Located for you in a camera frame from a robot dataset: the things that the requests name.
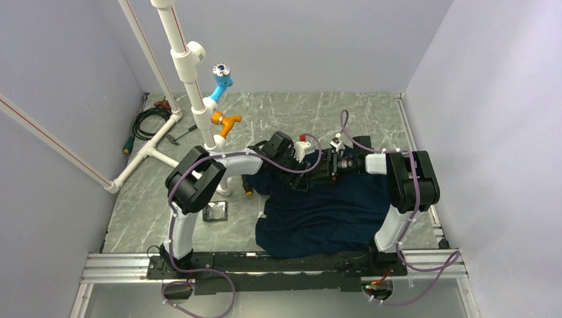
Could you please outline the navy blue t-shirt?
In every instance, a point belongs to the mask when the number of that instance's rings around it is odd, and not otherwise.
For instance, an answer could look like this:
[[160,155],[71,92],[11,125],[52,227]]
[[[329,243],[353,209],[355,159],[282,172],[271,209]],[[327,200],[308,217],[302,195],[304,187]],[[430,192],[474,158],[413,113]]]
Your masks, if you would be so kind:
[[390,208],[388,181],[380,174],[344,174],[336,182],[293,189],[278,168],[246,176],[267,196],[255,224],[256,244],[275,258],[364,250]]

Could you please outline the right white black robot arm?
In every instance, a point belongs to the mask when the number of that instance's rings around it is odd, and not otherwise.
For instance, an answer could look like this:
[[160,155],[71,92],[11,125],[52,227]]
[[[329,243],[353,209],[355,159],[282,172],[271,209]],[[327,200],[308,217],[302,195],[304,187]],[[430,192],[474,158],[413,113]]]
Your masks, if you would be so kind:
[[386,176],[390,206],[381,228],[374,235],[376,250],[365,257],[367,270],[381,275],[391,265],[387,253],[395,253],[409,225],[419,212],[427,211],[440,199],[440,188],[429,152],[356,150],[344,154],[329,150],[319,165],[308,173],[314,182],[336,182],[345,174]]

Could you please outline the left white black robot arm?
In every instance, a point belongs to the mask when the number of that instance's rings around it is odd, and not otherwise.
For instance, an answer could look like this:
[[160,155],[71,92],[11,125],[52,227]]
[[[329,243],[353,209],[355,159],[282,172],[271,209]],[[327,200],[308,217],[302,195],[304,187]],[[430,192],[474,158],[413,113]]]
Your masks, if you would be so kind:
[[193,235],[199,213],[222,182],[233,176],[252,176],[279,171],[287,184],[296,185],[315,169],[322,158],[320,144],[311,145],[309,135],[295,142],[277,131],[237,152],[210,152],[193,147],[165,181],[170,206],[170,224],[160,254],[164,269],[173,278],[192,269]]

